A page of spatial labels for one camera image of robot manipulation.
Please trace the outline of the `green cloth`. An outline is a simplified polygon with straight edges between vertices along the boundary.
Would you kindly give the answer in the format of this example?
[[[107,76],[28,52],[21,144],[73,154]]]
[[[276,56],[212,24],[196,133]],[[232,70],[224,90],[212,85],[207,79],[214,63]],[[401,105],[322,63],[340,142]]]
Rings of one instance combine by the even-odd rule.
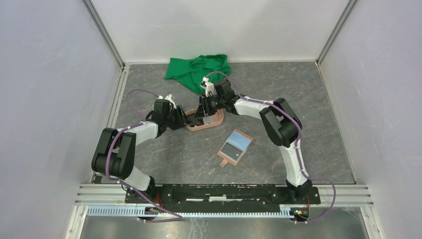
[[[215,72],[209,76],[209,81],[212,83],[224,78],[224,75],[219,72],[229,75],[231,67],[228,63],[228,56],[218,54],[200,55],[194,59],[171,58],[165,79],[175,80],[193,93],[202,95],[205,93],[205,89],[201,87],[201,82],[203,77],[211,72]]]

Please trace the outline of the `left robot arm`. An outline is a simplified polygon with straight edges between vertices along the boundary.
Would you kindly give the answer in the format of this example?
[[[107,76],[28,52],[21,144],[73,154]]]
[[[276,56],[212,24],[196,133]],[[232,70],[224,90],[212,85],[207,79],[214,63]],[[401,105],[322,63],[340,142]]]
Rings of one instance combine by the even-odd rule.
[[[108,179],[120,181],[145,203],[156,198],[154,179],[134,166],[135,150],[138,145],[160,137],[167,129],[177,130],[192,122],[180,105],[170,100],[157,99],[146,120],[123,129],[102,130],[91,168]]]

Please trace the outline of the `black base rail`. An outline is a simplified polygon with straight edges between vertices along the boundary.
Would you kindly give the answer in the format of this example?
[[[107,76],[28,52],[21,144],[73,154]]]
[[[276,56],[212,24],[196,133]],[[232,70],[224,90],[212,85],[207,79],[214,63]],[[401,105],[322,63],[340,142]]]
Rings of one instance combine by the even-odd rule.
[[[281,205],[321,203],[318,188],[277,184],[162,184],[146,197],[164,209],[181,213],[269,213]]]

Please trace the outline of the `dark credit card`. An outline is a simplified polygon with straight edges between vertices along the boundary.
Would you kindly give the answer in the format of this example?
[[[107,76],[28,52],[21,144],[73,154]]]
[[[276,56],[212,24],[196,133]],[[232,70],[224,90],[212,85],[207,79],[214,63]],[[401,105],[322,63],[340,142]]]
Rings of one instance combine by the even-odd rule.
[[[224,144],[224,146],[221,148],[220,153],[228,158],[232,162],[238,162],[241,158],[243,151],[239,148],[233,146],[230,143]]]

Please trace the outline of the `brown leather card holder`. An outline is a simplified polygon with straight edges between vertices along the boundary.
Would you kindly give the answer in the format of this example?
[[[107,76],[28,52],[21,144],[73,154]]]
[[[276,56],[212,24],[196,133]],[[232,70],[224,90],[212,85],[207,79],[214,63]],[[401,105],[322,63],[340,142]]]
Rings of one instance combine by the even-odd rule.
[[[235,129],[217,152],[222,158],[220,167],[225,167],[227,164],[236,166],[253,141],[252,137]]]

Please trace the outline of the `pink oval tray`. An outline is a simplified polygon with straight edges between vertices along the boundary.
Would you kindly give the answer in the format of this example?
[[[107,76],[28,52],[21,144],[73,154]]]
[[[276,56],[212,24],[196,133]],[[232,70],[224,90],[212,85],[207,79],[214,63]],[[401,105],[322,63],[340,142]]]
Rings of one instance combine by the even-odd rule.
[[[223,120],[223,110],[218,110],[215,115],[202,118],[202,121],[199,121],[199,124],[188,124],[187,129],[190,131],[198,131],[211,127],[216,127],[221,125],[223,123]]]

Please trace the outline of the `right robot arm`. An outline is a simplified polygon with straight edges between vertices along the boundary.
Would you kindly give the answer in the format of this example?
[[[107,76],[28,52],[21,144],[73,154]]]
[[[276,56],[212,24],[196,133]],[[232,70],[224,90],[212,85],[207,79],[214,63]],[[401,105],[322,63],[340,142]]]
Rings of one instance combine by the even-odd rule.
[[[189,116],[192,125],[204,125],[219,110],[261,120],[269,139],[281,151],[289,200],[300,203],[313,196],[313,183],[306,173],[300,149],[302,124],[285,99],[261,101],[237,95],[227,78],[213,84],[203,77],[200,86],[205,93],[200,96],[196,112]]]

